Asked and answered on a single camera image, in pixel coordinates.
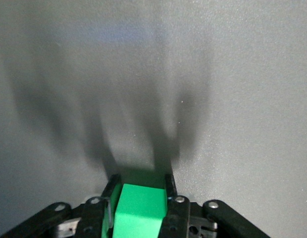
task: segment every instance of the metal hole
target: metal hole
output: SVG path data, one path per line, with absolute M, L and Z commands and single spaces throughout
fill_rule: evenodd
M 83 232 L 84 232 L 84 233 L 91 233 L 92 230 L 93 230 L 93 227 L 85 227 L 85 228 L 83 229 Z
M 189 227 L 189 231 L 190 231 L 190 233 L 193 234 L 193 235 L 197 235 L 197 234 L 199 233 L 198 228 L 196 228 L 195 226 L 190 226 L 190 227 Z
M 171 227 L 170 227 L 170 230 L 171 230 L 172 232 L 175 232 L 175 231 L 177 230 L 177 228 L 176 228 L 175 226 L 171 226 Z

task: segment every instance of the green foam block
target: green foam block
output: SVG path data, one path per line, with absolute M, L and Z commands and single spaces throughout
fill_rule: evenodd
M 124 184 L 115 212 L 113 238 L 157 238 L 166 213 L 164 189 Z

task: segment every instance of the screw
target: screw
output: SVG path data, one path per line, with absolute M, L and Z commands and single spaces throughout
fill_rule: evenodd
M 63 210 L 64 208 L 65 208 L 65 205 L 64 205 L 64 204 L 59 204 L 54 210 L 55 210 L 56 212 L 58 212 L 58 211 Z
M 175 198 L 175 201 L 178 202 L 178 203 L 182 203 L 182 202 L 184 202 L 184 197 L 177 196 L 177 197 Z
M 218 208 L 218 204 L 217 204 L 216 202 L 209 202 L 209 203 L 208 203 L 208 206 L 209 206 L 210 208 Z
M 95 197 L 91 200 L 91 204 L 97 204 L 100 201 L 99 198 Z

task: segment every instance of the gray wall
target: gray wall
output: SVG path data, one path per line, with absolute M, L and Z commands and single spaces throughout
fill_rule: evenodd
M 0 234 L 171 170 L 307 237 L 307 1 L 0 0 Z

